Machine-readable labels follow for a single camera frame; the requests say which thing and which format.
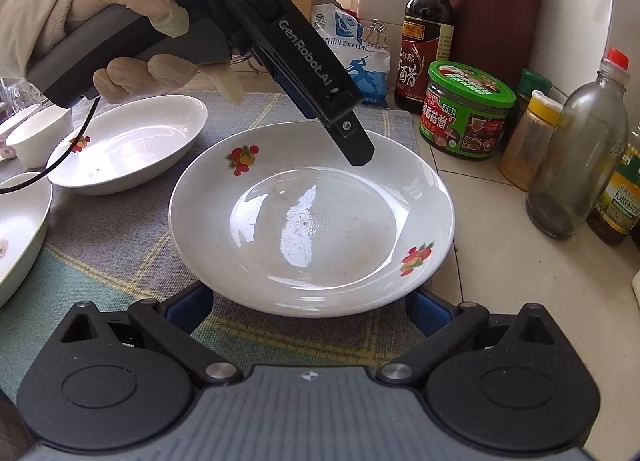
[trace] red bottle cap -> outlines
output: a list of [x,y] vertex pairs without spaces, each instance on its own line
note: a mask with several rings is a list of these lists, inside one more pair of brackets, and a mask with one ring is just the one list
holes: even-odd
[[625,71],[629,69],[629,57],[622,53],[622,51],[611,48],[607,54],[607,59],[622,67]]

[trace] green lid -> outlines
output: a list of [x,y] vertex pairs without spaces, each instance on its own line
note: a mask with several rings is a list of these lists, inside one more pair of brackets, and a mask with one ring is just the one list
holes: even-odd
[[552,85],[553,83],[547,77],[525,68],[522,70],[518,91],[526,96],[531,96],[533,91],[542,91],[545,95],[548,95]]
[[453,93],[480,104],[508,109],[516,101],[508,85],[467,64],[437,60],[431,62],[429,76]]

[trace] gray placemat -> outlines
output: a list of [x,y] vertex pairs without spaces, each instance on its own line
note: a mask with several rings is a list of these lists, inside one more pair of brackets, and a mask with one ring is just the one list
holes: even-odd
[[[0,309],[0,388],[11,399],[76,301],[121,311],[143,297],[169,297],[195,280],[172,247],[167,209],[175,183],[197,155],[239,131],[303,119],[281,94],[248,94],[241,107],[217,93],[194,96],[209,108],[206,126],[193,149],[158,178],[110,196],[54,189],[44,248],[18,292]],[[98,112],[108,108],[102,104]],[[88,109],[87,102],[74,108],[76,127]],[[368,130],[417,151],[409,113],[366,106],[356,113]],[[19,172],[17,160],[0,162],[0,180]],[[260,313],[218,295],[194,336],[245,370],[253,364],[379,365],[421,339],[402,301],[369,313],[309,320]]]

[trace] gloved hand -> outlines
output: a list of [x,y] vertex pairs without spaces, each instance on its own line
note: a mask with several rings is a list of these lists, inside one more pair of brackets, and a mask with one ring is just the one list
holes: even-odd
[[[148,17],[156,30],[170,37],[179,37],[189,29],[187,11],[174,0],[72,0],[66,17],[67,33],[109,4],[122,4]],[[198,72],[208,76],[227,100],[236,105],[242,103],[242,86],[229,64],[196,66],[168,54],[156,55],[148,63],[130,57],[116,58],[107,69],[94,73],[94,85],[106,101],[116,104],[137,96],[180,88]]]

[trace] black cable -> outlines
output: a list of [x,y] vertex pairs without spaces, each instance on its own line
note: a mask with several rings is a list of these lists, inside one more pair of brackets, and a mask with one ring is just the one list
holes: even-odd
[[86,131],[86,128],[89,125],[89,122],[91,121],[91,118],[94,116],[94,113],[95,113],[96,108],[98,107],[98,102],[99,101],[100,101],[100,97],[98,96],[98,98],[96,98],[94,100],[94,104],[91,106],[91,109],[89,109],[89,114],[87,115],[86,120],[84,121],[84,124],[82,125],[82,128],[80,129],[80,132],[78,133],[78,136],[76,136],[74,138],[74,141],[71,143],[69,148],[66,149],[65,152],[63,152],[62,156],[60,156],[52,165],[50,165],[50,167],[47,167],[45,170],[43,170],[37,176],[34,176],[33,178],[30,178],[29,180],[23,181],[22,183],[14,185],[14,186],[7,186],[7,187],[4,187],[4,188],[0,188],[0,194],[9,194],[10,192],[16,192],[17,190],[21,190],[21,189],[23,189],[25,187],[28,187],[31,184],[35,183],[37,180],[41,180],[42,178],[44,178],[49,172],[51,172],[58,165],[60,165],[65,160],[65,158],[69,154],[71,154],[71,151],[73,150],[73,148],[78,144],[78,142],[80,141],[80,138],[82,138],[82,135],[84,134],[84,131]]

